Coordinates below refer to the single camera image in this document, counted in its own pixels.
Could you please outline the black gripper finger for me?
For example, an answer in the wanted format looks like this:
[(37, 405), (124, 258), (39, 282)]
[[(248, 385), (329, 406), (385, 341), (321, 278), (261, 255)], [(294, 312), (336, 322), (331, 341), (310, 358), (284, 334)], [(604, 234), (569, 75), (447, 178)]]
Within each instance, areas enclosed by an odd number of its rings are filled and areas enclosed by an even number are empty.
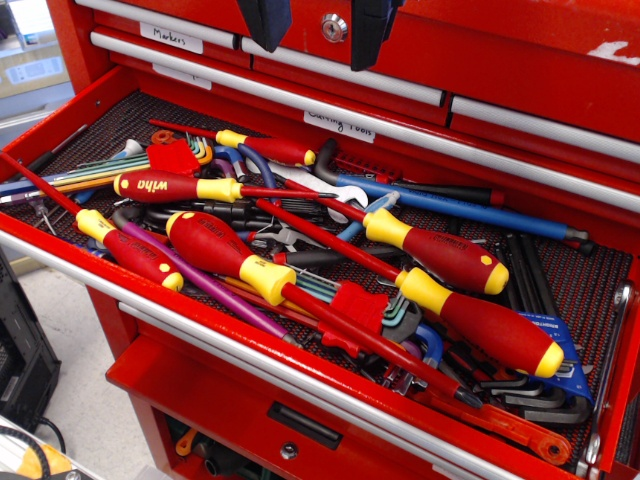
[(292, 24), (289, 0), (238, 0), (251, 38), (264, 50), (273, 53)]
[(352, 71), (373, 67), (389, 38), (403, 0), (353, 0), (351, 2)]

